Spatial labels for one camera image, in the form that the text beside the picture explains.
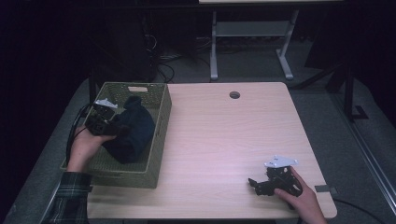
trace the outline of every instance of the green woven basket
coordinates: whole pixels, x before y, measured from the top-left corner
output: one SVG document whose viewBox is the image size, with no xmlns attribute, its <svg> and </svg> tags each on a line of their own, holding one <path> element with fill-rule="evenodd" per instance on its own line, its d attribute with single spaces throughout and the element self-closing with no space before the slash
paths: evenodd
<svg viewBox="0 0 396 224">
<path fill-rule="evenodd" d="M 172 107 L 166 84 L 106 82 L 96 100 L 107 98 L 118 105 L 116 113 L 121 113 L 124 102 L 131 96 L 142 98 L 142 105 L 156 123 L 154 136 L 137 162 L 121 164 L 106 149 L 101 147 L 92 158 L 89 173 L 94 185 L 155 189 L 163 158 L 163 145 Z"/>
</svg>

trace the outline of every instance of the hand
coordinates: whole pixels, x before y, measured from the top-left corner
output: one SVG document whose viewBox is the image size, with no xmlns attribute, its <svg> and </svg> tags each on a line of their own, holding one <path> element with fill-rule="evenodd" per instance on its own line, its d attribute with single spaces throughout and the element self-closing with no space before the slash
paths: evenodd
<svg viewBox="0 0 396 224">
<path fill-rule="evenodd" d="M 67 164 L 67 172 L 84 172 L 90 159 L 99 150 L 99 147 L 116 136 L 95 136 L 85 126 L 78 127 L 71 148 L 70 160 Z"/>
<path fill-rule="evenodd" d="M 300 181 L 303 193 L 299 197 L 288 194 L 285 190 L 275 189 L 275 194 L 282 200 L 290 203 L 300 215 L 300 218 L 308 224 L 327 223 L 320 209 L 317 195 L 309 188 L 304 180 L 297 174 L 293 167 L 291 172 Z"/>
</svg>

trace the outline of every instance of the plaid shirt sleeve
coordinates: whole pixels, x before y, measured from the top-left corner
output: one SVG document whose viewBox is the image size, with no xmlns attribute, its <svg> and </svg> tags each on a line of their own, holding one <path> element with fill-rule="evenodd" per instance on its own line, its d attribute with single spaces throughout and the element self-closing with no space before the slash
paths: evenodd
<svg viewBox="0 0 396 224">
<path fill-rule="evenodd" d="M 64 172 L 53 206 L 42 223 L 89 223 L 87 197 L 91 178 L 83 173 Z"/>
</svg>

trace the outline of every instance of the person's left hand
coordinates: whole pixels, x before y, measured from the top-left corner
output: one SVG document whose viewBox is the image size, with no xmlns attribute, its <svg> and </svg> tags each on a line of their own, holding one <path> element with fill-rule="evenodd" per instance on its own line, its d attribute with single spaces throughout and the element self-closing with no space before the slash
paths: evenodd
<svg viewBox="0 0 396 224">
<path fill-rule="evenodd" d="M 67 164 L 67 172 L 84 172 L 90 159 L 96 154 L 100 146 L 116 136 L 95 136 L 85 126 L 78 127 L 71 148 L 70 160 Z"/>
</svg>

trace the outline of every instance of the white plastic part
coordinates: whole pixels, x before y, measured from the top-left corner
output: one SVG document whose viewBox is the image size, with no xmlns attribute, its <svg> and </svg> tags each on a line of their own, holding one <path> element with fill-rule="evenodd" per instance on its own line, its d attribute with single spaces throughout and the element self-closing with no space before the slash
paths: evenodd
<svg viewBox="0 0 396 224">
<path fill-rule="evenodd" d="M 279 168 L 298 164 L 297 160 L 275 155 L 272 161 L 265 162 L 265 167 Z"/>
<path fill-rule="evenodd" d="M 95 103 L 97 105 L 104 105 L 104 106 L 108 106 L 108 107 L 112 107 L 112 108 L 116 108 L 116 109 L 119 107 L 119 105 L 114 105 L 111 102 L 109 102 L 107 100 L 107 98 L 105 100 L 97 100 L 97 101 L 95 101 Z"/>
</svg>

